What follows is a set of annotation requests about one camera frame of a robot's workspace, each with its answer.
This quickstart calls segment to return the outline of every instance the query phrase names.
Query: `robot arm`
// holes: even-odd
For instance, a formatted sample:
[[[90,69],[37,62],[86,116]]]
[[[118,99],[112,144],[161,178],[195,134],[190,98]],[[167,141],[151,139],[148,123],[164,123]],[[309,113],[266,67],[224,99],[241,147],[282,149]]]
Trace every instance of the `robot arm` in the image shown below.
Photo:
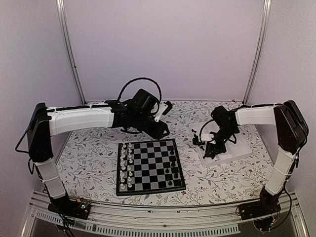
[[[268,124],[276,126],[278,138],[278,155],[274,169],[267,184],[260,193],[260,201],[255,208],[253,204],[242,204],[239,207],[243,219],[254,218],[280,211],[278,197],[298,164],[300,149],[307,142],[308,126],[294,101],[277,105],[242,106],[227,111],[223,106],[215,108],[212,120],[219,126],[217,133],[211,132],[195,144],[206,142],[206,157],[226,152],[225,143],[239,133],[239,125]]]
[[[66,108],[37,104],[27,129],[28,153],[51,198],[49,209],[83,219],[89,214],[87,201],[71,201],[68,197],[52,159],[51,136],[92,127],[122,127],[124,131],[133,127],[154,139],[161,139],[170,132],[167,124],[159,119],[171,110],[172,104],[167,101],[158,106],[158,103],[157,98],[140,89],[125,102],[113,100]]]

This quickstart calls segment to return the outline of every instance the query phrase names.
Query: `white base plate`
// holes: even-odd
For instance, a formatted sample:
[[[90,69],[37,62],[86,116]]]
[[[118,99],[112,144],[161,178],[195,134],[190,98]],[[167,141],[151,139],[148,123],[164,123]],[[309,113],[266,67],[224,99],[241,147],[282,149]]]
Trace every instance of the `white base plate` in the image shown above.
[[[205,124],[205,122],[198,122],[198,123],[190,123],[189,124],[189,130],[190,130],[190,133],[192,135],[192,138],[194,137],[194,132],[192,131],[192,129],[195,130],[196,135],[199,136],[199,131],[204,124]],[[218,130],[219,130],[219,127],[217,126],[216,122],[213,121],[213,122],[210,122],[203,129],[202,134],[210,133],[211,131],[217,132]],[[244,139],[243,135],[238,133],[238,134],[235,134],[235,136],[237,139],[237,143],[234,144],[234,143],[228,141],[226,143],[226,150],[227,151],[225,153],[216,155],[214,159],[212,159],[211,157],[203,158],[203,156],[205,154],[206,145],[198,146],[197,152],[198,152],[198,156],[201,160],[203,167],[210,167],[213,165],[224,164],[224,163],[228,163],[231,161],[235,161],[238,159],[248,157],[252,153],[252,150],[250,149],[250,147],[246,143],[246,140]]]

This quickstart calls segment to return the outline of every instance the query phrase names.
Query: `patterned table surface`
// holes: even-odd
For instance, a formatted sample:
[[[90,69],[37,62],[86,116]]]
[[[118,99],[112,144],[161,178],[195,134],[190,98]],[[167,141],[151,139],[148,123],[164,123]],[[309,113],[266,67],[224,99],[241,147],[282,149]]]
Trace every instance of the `patterned table surface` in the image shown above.
[[[93,128],[73,131],[58,161],[57,168],[67,192],[95,201],[154,206],[210,205],[257,198],[273,163],[254,126],[239,127],[252,149],[252,154],[244,159],[204,168],[197,148],[192,145],[188,124],[209,120],[212,110],[220,105],[230,110],[240,104],[175,101],[173,109],[163,118],[170,129],[167,138],[176,139],[187,185],[185,191],[117,197],[118,144],[152,139],[147,134]]]

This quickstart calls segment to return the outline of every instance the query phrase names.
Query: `white wall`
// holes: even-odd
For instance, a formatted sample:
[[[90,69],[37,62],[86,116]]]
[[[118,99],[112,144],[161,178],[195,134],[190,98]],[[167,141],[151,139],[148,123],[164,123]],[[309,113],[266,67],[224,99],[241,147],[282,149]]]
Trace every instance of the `white wall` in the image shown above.
[[[150,77],[164,99],[242,100],[263,0],[65,0],[79,78],[89,100],[117,98]],[[149,82],[136,82],[130,98]]]
[[[301,151],[299,168],[291,178],[311,236],[316,236],[316,2],[272,1],[264,42],[250,103],[294,100],[310,128],[309,142]],[[273,127],[260,128],[273,157],[277,137]]]
[[[78,105],[55,0],[0,1],[0,236],[16,237],[37,176],[14,147],[38,102]],[[53,140],[54,150],[63,136]]]

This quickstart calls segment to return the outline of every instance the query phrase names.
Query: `wire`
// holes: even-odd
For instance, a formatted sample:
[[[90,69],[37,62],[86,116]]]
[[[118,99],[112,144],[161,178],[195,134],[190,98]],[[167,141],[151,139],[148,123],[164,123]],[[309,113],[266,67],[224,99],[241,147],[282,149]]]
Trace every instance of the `wire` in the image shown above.
[[[122,94],[123,92],[125,91],[125,89],[127,88],[127,86],[137,80],[148,80],[148,81],[151,81],[152,83],[154,83],[158,89],[158,92],[159,92],[159,103],[158,103],[158,107],[157,107],[157,111],[152,113],[152,115],[155,115],[156,113],[158,113],[159,111],[159,105],[160,105],[160,102],[161,102],[161,89],[160,89],[160,86],[158,85],[158,83],[156,81],[154,81],[153,79],[151,78],[135,78],[133,80],[130,80],[128,83],[125,84],[125,86],[123,86],[122,90],[120,91],[119,95],[118,95],[118,98],[117,98],[117,101],[119,101],[122,97]]]
[[[202,139],[201,139],[201,136],[202,136],[202,131],[203,129],[205,128],[206,125],[208,125],[210,122],[213,122],[214,120],[211,119],[210,121],[207,121],[202,127],[201,127],[201,130],[199,131],[199,141],[202,142]]]
[[[282,225],[282,224],[286,221],[286,219],[288,218],[288,216],[289,216],[290,213],[291,213],[291,209],[292,209],[292,198],[291,198],[291,195],[287,192],[287,190],[286,190],[286,188],[285,188],[285,185],[284,185],[284,191],[285,191],[285,193],[288,195],[288,197],[290,198],[290,209],[288,210],[288,213],[287,213],[286,217],[285,217],[277,226],[272,227],[271,230],[274,230],[274,229],[278,228],[280,225]]]
[[[57,214],[58,214],[58,215],[60,216],[60,218],[63,220],[63,226],[64,226],[64,228],[65,228],[64,233],[65,233],[68,237],[75,237],[74,234],[73,234],[73,232],[71,231],[71,229],[70,229],[70,227],[69,227],[69,224],[68,224],[69,220],[68,220],[68,218],[65,217],[64,215],[62,215],[62,214],[60,213],[59,209],[57,208],[57,206],[55,206],[55,204],[54,204],[54,202],[53,202],[53,200],[52,200],[52,197],[51,197],[50,194],[49,194],[49,191],[48,191],[48,188],[47,188],[46,184],[44,184],[44,188],[45,188],[45,190],[46,190],[46,192],[47,192],[47,194],[48,194],[50,203],[53,205],[53,207],[54,207],[55,210],[57,211]]]

